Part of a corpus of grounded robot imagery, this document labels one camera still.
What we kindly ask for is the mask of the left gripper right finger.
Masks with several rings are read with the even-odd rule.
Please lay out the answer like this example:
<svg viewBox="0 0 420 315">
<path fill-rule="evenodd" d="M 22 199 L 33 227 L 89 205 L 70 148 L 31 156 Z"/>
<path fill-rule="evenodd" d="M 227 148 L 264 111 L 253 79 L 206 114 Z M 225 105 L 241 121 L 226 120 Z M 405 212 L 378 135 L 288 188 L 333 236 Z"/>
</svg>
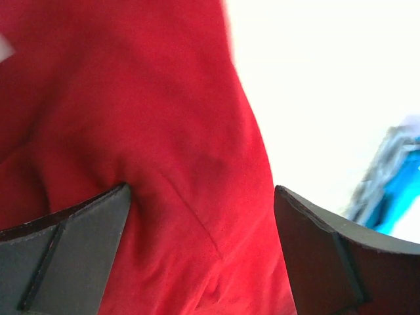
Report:
<svg viewBox="0 0 420 315">
<path fill-rule="evenodd" d="M 277 186 L 274 212 L 298 314 L 418 314 L 419 244 Z"/>
</svg>

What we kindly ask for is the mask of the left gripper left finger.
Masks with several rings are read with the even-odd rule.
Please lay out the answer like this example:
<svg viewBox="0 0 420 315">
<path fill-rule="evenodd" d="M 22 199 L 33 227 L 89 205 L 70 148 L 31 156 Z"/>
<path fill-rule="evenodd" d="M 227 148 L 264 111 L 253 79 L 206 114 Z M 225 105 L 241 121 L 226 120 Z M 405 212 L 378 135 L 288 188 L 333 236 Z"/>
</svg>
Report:
<svg viewBox="0 0 420 315">
<path fill-rule="evenodd" d="M 131 205 L 122 184 L 1 231 L 2 314 L 97 314 Z"/>
</svg>

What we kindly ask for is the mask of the red t shirt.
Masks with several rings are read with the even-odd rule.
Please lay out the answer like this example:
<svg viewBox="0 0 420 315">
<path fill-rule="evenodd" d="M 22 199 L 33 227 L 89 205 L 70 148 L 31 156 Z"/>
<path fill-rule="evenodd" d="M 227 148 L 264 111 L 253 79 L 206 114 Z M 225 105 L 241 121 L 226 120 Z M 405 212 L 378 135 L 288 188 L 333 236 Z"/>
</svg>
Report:
<svg viewBox="0 0 420 315">
<path fill-rule="evenodd" d="M 222 1 L 2 1 L 1 228 L 125 182 L 101 314 L 294 314 Z"/>
</svg>

